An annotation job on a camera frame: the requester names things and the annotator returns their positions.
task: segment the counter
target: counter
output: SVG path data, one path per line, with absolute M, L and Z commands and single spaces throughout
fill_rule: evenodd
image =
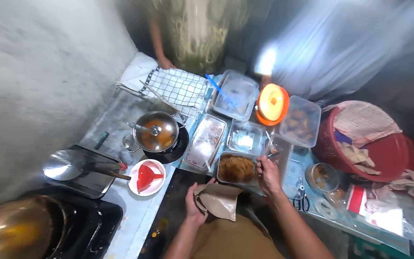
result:
M 80 141 L 80 144 L 93 147 L 97 143 L 97 140 L 102 132 L 109 132 L 109 137 L 100 148 L 100 151 L 118 157 L 122 160 L 122 162 L 126 163 L 129 168 L 132 168 L 144 157 L 144 153 L 141 150 L 138 150 L 135 153 L 130 153 L 123 147 L 122 137 L 129 135 L 132 131 L 127 126 L 127 122 L 134 122 L 141 115 L 154 110 L 158 110 L 158 107 L 153 105 L 151 102 L 135 97 L 127 92 L 117 90 L 112 101 L 105 109 L 105 112 L 97 118 L 84 138 Z M 216 157 L 218 158 L 219 154 L 223 150 L 227 149 L 225 144 L 231 126 L 231 119 L 210 110 L 207 112 L 223 119 L 228 125 Z M 193 135 L 199 120 L 192 120 L 191 122 L 192 123 L 188 123 L 187 125 L 187 130 L 190 133 L 190 136 Z M 272 134 L 274 129 L 269 128 L 268 132 Z M 301 169 L 303 171 L 308 165 L 315 163 L 315 158 L 312 156 L 311 151 L 307 148 L 296 148 L 293 151 L 291 159 L 298 161 L 301 164 Z M 148 197 L 135 195 L 130 191 L 125 180 L 116 179 L 114 181 L 102 199 L 121 206 L 124 211 L 124 216 L 104 258 L 133 259 L 138 256 L 156 216 L 159 205 L 165 195 L 175 168 L 180 167 L 188 171 L 200 173 L 196 172 L 189 166 L 184 165 L 180 162 L 180 160 L 181 159 L 174 163 L 165 165 L 167 178 L 160 191 L 155 195 Z M 310 202 L 313 204 L 314 200 L 319 198 L 319 196 L 311 191 L 304 177 L 303 181 Z M 258 186 L 249 187 L 248 189 L 259 194 L 261 193 Z M 374 244 L 386 244 L 405 254 L 409 254 L 408 240 L 403 237 L 381 229 L 375 229 L 366 224 L 356 224 L 356 227 L 353 227 L 341 220 L 331 221 L 325 219 L 317 213 L 314 206 L 311 206 L 309 214 L 318 220 L 321 220 L 342 231 L 358 236 L 364 240 Z

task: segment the hand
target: hand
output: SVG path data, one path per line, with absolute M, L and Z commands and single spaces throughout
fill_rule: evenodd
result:
M 169 68 L 177 68 L 176 66 L 174 66 L 172 64 L 172 62 L 170 62 L 170 60 L 168 58 L 166 58 L 165 56 L 162 56 L 160 58 L 158 58 L 158 62 L 159 62 L 159 66 L 162 69 L 169 69 Z
M 259 175 L 258 182 L 264 194 L 269 198 L 283 194 L 277 165 L 266 156 L 258 157 L 257 161 L 255 171 Z
M 210 179 L 207 184 L 211 184 L 215 181 L 215 178 Z M 188 189 L 186 194 L 186 220 L 191 221 L 196 227 L 200 227 L 207 219 L 208 213 L 205 215 L 199 210 L 194 202 L 194 190 L 197 188 L 197 183 L 195 182 L 193 186 Z
M 263 90 L 267 84 L 271 83 L 271 76 L 264 75 L 261 77 L 260 90 Z

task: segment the pot lid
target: pot lid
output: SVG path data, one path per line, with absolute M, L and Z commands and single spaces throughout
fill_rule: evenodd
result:
M 178 137 L 177 123 L 165 112 L 147 113 L 141 116 L 135 124 L 137 125 L 135 127 L 137 144 L 147 151 L 164 151 L 171 147 Z M 147 129 L 158 129 L 160 133 L 154 135 L 151 130 Z

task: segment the concrete wall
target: concrete wall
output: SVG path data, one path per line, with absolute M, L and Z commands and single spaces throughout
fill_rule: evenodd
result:
M 0 0 L 0 203 L 83 137 L 137 49 L 109 0 Z

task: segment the stove burner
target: stove burner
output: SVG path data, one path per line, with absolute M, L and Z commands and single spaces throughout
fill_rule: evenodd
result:
M 188 147 L 188 144 L 190 142 L 190 135 L 188 134 L 188 131 L 185 127 L 181 128 L 178 132 L 178 139 L 175 146 L 169 150 L 166 150 L 164 152 L 147 152 L 143 151 L 143 153 L 146 155 L 149 159 L 154 159 L 162 164 L 169 164 L 171 162 L 175 162 L 178 159 L 183 156 L 186 148 Z
M 121 222 L 121 207 L 56 187 L 35 190 L 24 196 L 31 194 L 47 195 L 57 200 L 65 211 L 66 238 L 53 255 L 55 259 L 103 258 Z

